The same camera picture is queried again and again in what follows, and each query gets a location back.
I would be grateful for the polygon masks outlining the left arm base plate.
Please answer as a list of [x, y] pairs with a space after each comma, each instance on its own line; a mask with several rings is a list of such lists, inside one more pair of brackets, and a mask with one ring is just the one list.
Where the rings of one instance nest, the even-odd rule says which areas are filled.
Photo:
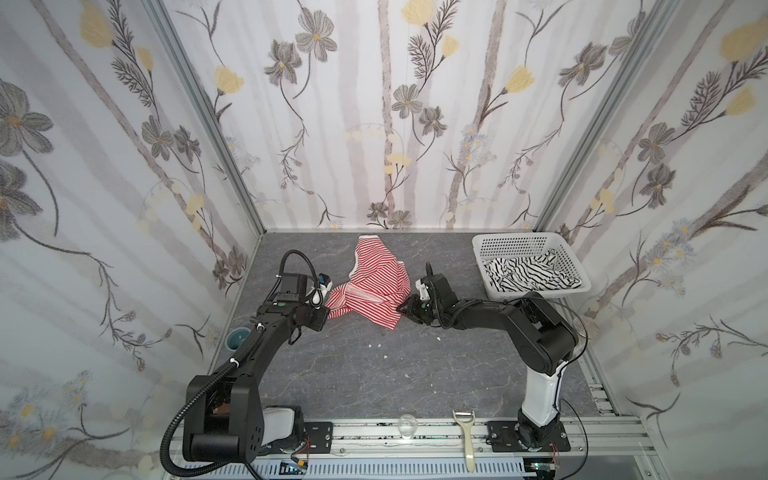
[[333, 430], [332, 422], [305, 422], [301, 426], [295, 426], [287, 438], [263, 446], [258, 456], [293, 454], [294, 452], [310, 455], [329, 454], [332, 448]]

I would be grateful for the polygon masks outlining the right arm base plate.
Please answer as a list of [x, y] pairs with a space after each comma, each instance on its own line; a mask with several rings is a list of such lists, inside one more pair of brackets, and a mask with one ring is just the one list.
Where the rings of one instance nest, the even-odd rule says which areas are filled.
[[571, 445], [564, 426], [553, 421], [545, 427], [518, 421], [489, 421], [486, 444], [494, 453], [529, 452], [563, 453], [570, 452]]

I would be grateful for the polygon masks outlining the red white striped tank top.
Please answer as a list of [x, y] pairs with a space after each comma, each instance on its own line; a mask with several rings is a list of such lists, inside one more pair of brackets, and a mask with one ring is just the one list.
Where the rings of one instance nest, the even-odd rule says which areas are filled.
[[394, 330], [401, 319], [398, 307], [411, 294], [405, 265], [377, 235], [363, 235], [355, 247], [355, 265], [347, 282], [329, 296], [328, 318], [357, 313], [374, 324]]

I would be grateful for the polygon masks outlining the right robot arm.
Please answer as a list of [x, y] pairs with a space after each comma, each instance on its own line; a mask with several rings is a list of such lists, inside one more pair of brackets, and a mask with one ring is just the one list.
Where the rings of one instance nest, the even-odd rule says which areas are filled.
[[526, 366], [525, 396], [517, 414], [515, 442], [536, 451], [551, 444], [561, 426], [562, 376], [575, 361], [578, 335], [546, 298], [529, 292], [512, 300], [460, 299], [446, 278], [428, 273], [416, 282], [397, 312], [417, 324], [446, 330], [504, 332]]

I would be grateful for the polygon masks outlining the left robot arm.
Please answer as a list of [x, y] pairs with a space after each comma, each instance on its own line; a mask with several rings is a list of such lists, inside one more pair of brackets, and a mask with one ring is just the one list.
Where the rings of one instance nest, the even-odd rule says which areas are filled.
[[252, 468], [269, 444], [259, 387], [278, 350], [300, 338], [305, 328], [320, 331], [330, 312], [325, 297], [330, 278], [282, 273], [251, 317], [243, 343], [209, 375], [195, 376], [186, 403], [174, 415], [160, 444], [167, 473], [197, 477], [229, 464]]

